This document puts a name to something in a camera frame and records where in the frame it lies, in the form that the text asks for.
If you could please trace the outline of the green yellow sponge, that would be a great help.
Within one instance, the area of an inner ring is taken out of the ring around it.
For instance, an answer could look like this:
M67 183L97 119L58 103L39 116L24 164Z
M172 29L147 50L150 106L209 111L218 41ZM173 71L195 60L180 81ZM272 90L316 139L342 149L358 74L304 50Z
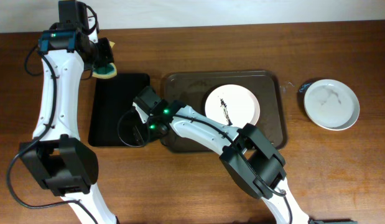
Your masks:
M110 79L117 75L117 68L114 63L107 64L104 67L95 67L93 64L92 77L99 79Z

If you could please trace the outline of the black plastic tray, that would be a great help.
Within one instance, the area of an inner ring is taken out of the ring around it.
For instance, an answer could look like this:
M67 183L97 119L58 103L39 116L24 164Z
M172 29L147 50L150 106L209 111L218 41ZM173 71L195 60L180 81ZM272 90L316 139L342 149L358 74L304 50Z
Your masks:
M98 79L88 143L94 147L141 145L147 128L130 109L134 97L149 85L146 73L120 73L110 79Z

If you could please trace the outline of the white plate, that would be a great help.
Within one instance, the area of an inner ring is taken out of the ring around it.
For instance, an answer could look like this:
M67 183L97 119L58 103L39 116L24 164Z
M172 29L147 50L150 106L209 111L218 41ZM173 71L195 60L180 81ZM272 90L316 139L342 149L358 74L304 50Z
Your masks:
M218 123L243 128L248 123L257 124L261 108L250 90L241 85L227 84L209 93L204 112L207 118Z
M306 89L304 110L317 126L330 131L343 131L358 120L360 104L354 91L337 80L322 79Z

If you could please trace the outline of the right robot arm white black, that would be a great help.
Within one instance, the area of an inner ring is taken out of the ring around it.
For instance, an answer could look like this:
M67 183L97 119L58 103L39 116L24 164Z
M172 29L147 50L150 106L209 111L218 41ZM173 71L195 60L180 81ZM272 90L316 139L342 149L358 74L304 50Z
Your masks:
M236 185L252 198L263 200L277 223L313 222L290 191L284 157L254 125L220 124L181 101L168 103L151 86L132 105L148 133L162 137L173 131L217 153Z

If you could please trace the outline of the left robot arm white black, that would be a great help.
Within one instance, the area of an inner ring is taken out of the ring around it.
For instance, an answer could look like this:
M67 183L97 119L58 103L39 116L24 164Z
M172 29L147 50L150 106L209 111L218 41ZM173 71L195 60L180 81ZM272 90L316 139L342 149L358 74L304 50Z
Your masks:
M116 74L110 41L99 39L98 19L80 1L59 1L59 21L43 31L35 50L44 86L31 142L16 155L44 190L60 197L82 223L118 223L98 188L98 158L80 141L78 91L84 71Z

